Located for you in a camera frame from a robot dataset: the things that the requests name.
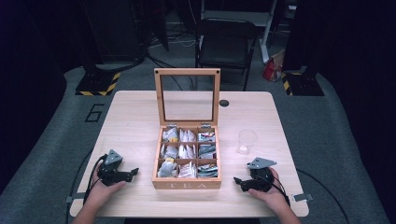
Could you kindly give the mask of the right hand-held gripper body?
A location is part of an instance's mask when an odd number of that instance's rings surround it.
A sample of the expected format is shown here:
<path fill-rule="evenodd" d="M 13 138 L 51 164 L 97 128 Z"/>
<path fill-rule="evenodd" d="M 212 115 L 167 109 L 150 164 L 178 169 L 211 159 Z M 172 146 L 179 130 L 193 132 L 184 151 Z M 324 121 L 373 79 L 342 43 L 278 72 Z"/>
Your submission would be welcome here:
<path fill-rule="evenodd" d="M 269 167 L 275 165 L 275 161 L 257 157 L 247 164 L 250 171 L 251 179 L 245 180 L 250 189 L 256 189 L 267 192 L 274 182 L 274 177 Z"/>

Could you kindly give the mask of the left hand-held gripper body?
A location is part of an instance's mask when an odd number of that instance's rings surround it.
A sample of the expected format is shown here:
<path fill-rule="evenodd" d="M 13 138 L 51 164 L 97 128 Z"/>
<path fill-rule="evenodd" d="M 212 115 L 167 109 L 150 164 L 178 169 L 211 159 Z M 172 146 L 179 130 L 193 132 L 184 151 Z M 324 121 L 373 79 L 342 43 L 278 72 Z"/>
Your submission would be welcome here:
<path fill-rule="evenodd" d="M 131 171 L 120 172 L 118 170 L 122 160 L 123 157 L 113 149 L 110 149 L 106 154 L 106 157 L 104 158 L 104 161 L 100 165 L 98 171 L 98 177 L 106 186 L 111 186 L 115 183 L 125 181 L 125 178 L 128 175 L 131 175 Z"/>

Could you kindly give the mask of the person's left hand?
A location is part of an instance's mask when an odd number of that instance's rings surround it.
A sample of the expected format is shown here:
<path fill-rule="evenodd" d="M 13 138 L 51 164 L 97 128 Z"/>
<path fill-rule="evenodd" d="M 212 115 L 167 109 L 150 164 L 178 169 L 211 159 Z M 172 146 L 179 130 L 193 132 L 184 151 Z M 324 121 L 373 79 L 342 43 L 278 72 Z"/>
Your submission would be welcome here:
<path fill-rule="evenodd" d="M 98 173 L 98 168 L 96 168 L 94 171 L 92 177 L 93 183 L 92 183 L 91 191 L 85 204 L 101 207 L 112 197 L 114 193 L 121 190 L 126 185 L 126 182 L 121 181 L 111 186 L 106 186 L 105 184 L 102 183 L 97 173 Z"/>

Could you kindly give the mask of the person's right hand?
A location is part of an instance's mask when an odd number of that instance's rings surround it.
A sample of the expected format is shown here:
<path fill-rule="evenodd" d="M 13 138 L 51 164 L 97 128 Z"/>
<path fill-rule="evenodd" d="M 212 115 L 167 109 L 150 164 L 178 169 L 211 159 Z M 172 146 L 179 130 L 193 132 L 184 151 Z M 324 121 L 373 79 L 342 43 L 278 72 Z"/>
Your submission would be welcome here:
<path fill-rule="evenodd" d="M 274 185 L 267 192 L 250 189 L 248 193 L 257 199 L 262 200 L 266 206 L 275 213 L 277 211 L 286 210 L 290 206 L 283 195 L 276 170 L 274 168 L 270 168 L 270 171 L 275 179 L 273 182 Z"/>

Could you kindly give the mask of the clear plastic cup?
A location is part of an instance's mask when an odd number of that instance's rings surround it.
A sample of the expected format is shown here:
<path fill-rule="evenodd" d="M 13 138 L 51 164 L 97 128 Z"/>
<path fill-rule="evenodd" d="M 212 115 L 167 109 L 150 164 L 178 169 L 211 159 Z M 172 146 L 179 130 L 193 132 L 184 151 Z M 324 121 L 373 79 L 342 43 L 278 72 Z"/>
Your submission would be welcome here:
<path fill-rule="evenodd" d="M 238 134 L 237 152 L 247 155 L 258 141 L 257 134 L 252 130 L 242 130 Z"/>

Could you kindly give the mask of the grey tape strip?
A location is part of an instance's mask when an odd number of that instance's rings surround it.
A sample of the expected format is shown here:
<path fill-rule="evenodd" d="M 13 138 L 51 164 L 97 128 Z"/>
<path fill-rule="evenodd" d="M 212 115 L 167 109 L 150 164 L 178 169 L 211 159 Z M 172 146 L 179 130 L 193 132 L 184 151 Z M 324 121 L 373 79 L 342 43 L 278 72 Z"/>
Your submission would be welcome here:
<path fill-rule="evenodd" d="M 74 200 L 76 200 L 76 199 L 84 199 L 85 198 L 85 195 L 86 195 L 86 193 L 85 192 L 77 192 L 77 193 L 74 193 L 74 194 L 72 194 L 72 195 L 68 195 L 66 198 L 65 198 L 65 202 L 66 203 L 72 203 Z"/>
<path fill-rule="evenodd" d="M 292 194 L 292 199 L 295 202 L 300 202 L 300 201 L 309 202 L 312 201 L 314 197 L 310 193 L 301 193 L 301 194 Z"/>

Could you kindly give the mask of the wooden tea box, glass lid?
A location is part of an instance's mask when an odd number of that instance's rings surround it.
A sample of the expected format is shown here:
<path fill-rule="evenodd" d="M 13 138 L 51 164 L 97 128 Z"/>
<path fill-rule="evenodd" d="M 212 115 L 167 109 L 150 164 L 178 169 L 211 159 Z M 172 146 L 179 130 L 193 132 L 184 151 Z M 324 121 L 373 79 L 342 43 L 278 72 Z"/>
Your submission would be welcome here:
<path fill-rule="evenodd" d="M 154 162 L 152 184 L 155 189 L 219 189 L 219 81 L 218 68 L 157 68 L 154 70 L 160 118 L 160 132 Z M 158 153 L 163 130 L 178 127 L 215 130 L 219 176 L 209 178 L 158 177 Z"/>

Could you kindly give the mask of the assorted tea bags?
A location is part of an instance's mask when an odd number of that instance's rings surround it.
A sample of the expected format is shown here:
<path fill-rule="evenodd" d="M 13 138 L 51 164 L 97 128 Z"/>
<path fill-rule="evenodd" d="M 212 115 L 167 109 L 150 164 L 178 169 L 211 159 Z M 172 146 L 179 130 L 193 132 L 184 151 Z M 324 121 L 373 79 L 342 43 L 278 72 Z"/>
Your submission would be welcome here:
<path fill-rule="evenodd" d="M 216 133 L 210 127 L 171 127 L 163 130 L 158 153 L 158 177 L 219 176 Z"/>

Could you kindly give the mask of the stand base, yellow-black stripes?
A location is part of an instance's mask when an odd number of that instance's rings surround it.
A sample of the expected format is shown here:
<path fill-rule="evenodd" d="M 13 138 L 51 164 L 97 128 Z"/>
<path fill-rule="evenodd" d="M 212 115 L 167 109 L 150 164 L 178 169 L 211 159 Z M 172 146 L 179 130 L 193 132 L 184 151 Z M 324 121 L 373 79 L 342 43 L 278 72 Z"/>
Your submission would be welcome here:
<path fill-rule="evenodd" d="M 290 96 L 323 96 L 324 92 L 317 80 L 307 79 L 302 73 L 283 72 L 281 75 L 284 89 Z"/>
<path fill-rule="evenodd" d="M 120 78 L 120 73 L 104 74 L 99 77 L 85 75 L 78 83 L 75 95 L 84 96 L 106 96 L 110 95 L 116 87 Z"/>

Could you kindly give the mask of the red and brown bag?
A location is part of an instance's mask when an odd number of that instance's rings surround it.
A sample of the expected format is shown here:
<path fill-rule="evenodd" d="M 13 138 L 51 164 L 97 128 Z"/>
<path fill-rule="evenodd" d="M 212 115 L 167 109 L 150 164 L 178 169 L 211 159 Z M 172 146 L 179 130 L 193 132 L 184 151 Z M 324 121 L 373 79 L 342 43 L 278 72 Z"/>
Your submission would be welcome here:
<path fill-rule="evenodd" d="M 262 76 L 268 81 L 277 81 L 282 72 L 285 50 L 272 55 L 266 62 Z"/>

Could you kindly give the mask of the black folding chair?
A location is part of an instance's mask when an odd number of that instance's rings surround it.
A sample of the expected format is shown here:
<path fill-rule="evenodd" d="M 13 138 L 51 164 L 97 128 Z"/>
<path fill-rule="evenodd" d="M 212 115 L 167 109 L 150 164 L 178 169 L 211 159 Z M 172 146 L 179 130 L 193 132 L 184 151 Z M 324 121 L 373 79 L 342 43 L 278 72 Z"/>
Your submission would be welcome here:
<path fill-rule="evenodd" d="M 195 28 L 195 67 L 240 70 L 241 78 L 233 75 L 222 82 L 245 90 L 259 33 L 251 21 L 201 19 Z"/>

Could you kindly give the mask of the black equipment cabinet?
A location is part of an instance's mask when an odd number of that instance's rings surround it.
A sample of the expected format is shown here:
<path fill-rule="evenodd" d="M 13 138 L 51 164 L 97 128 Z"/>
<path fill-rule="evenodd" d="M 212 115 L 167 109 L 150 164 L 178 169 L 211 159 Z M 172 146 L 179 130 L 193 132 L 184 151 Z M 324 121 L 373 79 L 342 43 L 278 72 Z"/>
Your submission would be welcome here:
<path fill-rule="evenodd" d="M 80 0 L 103 62 L 141 61 L 156 38 L 169 50 L 164 0 Z"/>

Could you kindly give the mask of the white desk frame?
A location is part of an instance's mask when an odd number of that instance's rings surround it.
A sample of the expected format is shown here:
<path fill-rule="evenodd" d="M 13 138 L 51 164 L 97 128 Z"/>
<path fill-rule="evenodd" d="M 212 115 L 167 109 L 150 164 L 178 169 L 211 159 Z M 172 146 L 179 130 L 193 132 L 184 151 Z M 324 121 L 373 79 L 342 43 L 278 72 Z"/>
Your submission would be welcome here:
<path fill-rule="evenodd" d="M 291 0 L 201 0 L 201 19 L 210 32 L 227 37 L 256 37 L 262 61 L 269 60 L 270 38 L 275 33 L 286 4 Z"/>

